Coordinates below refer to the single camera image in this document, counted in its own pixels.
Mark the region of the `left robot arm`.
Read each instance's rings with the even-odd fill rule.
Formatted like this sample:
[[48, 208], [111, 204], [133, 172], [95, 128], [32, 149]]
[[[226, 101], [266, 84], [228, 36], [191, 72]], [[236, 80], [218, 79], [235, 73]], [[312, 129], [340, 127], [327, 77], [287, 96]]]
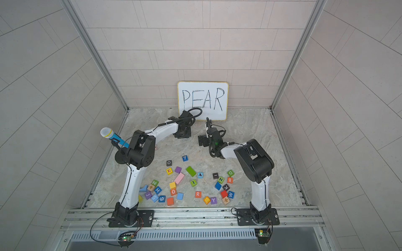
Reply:
[[139, 190], [144, 173], [155, 157], [156, 144], [173, 135], [178, 139], [191, 136], [191, 126], [195, 123], [200, 112], [193, 115], [190, 110], [184, 110], [179, 117], [170, 117], [166, 122], [155, 128], [137, 130], [133, 136], [123, 140], [111, 128], [105, 127], [100, 131], [102, 137], [109, 139], [117, 149], [115, 161], [127, 166], [127, 177], [119, 201], [115, 205], [112, 216], [107, 219], [110, 228], [132, 227], [139, 225]]

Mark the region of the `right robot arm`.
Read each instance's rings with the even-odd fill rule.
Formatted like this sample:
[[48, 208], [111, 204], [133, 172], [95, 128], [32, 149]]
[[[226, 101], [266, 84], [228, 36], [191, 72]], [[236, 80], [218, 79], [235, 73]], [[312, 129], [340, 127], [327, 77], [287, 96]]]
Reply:
[[221, 159], [237, 159], [246, 177], [251, 181], [252, 199], [249, 210], [236, 210], [238, 220], [251, 225], [279, 225], [276, 209], [269, 200], [269, 181], [274, 162], [257, 140], [246, 143], [225, 142], [220, 132], [207, 119], [206, 135], [198, 137], [199, 145], [208, 147], [210, 156]]

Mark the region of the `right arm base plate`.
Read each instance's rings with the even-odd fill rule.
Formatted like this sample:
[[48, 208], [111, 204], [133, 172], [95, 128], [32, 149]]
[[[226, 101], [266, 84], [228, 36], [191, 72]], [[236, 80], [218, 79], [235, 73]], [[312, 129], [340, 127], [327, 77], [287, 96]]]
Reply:
[[276, 226], [280, 224], [275, 208], [266, 208], [263, 211], [233, 208], [232, 214], [237, 218], [239, 226]]

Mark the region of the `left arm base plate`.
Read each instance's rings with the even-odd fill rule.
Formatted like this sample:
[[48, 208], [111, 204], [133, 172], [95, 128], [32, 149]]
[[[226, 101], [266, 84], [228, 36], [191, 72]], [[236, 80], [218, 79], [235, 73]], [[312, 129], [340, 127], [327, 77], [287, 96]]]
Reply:
[[151, 227], [154, 210], [118, 210], [107, 219], [110, 228]]

